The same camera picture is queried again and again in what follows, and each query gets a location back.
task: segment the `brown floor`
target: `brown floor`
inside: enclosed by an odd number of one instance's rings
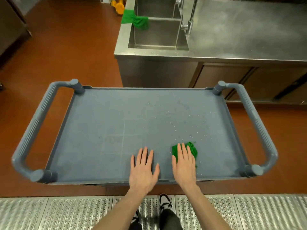
[[[45,185],[22,178],[11,156],[48,84],[78,78],[84,85],[121,87],[113,52],[121,18],[99,2],[46,0],[26,16],[33,37],[0,68],[0,197],[123,195],[127,187]],[[44,168],[70,101],[71,90],[59,90],[27,158]],[[251,162],[264,160],[256,133],[239,105],[229,106]],[[307,193],[307,110],[304,107],[258,106],[279,152],[276,166],[262,177],[202,182],[203,193]],[[151,194],[182,194],[177,185],[156,186]]]

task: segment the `sink basin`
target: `sink basin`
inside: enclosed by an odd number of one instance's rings
[[[185,32],[180,29],[179,19],[149,19],[149,28],[140,30],[133,25],[128,48],[189,50]]]
[[[136,0],[134,10],[138,16],[180,19],[176,0]]]

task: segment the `cleaning cloth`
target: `cleaning cloth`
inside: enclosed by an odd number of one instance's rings
[[[123,23],[132,23],[136,28],[146,30],[148,28],[148,17],[136,16],[134,10],[125,9],[122,16]]]
[[[197,158],[197,153],[198,153],[198,152],[197,152],[197,150],[196,150],[194,144],[193,144],[192,142],[187,142],[187,143],[185,144],[185,147],[187,147],[187,146],[190,147],[191,154],[194,156],[194,158],[195,158],[195,160],[196,160],[196,158]],[[172,147],[172,152],[173,152],[173,155],[174,155],[175,158],[176,158],[176,161],[178,162],[178,149],[177,149],[177,145],[174,145],[174,146]]]

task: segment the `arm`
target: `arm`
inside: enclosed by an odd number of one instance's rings
[[[129,186],[125,197],[93,227],[93,230],[116,229],[127,230],[143,198],[150,192],[158,181],[160,173],[159,164],[156,165],[154,174],[151,172],[153,150],[150,151],[147,163],[147,147],[141,148],[138,152],[136,165],[134,155],[131,157],[131,170]]]
[[[208,199],[202,194],[196,185],[195,158],[191,154],[190,147],[185,148],[182,143],[178,148],[178,163],[172,156],[173,174],[176,182],[190,201],[203,230],[231,230],[219,213],[214,209]]]

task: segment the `shoe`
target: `shoe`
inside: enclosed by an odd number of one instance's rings
[[[171,200],[166,194],[160,194],[159,204],[160,204],[161,211],[165,209],[171,209],[173,207]]]
[[[132,220],[131,223],[133,223],[134,221],[140,222],[140,211],[137,209]]]

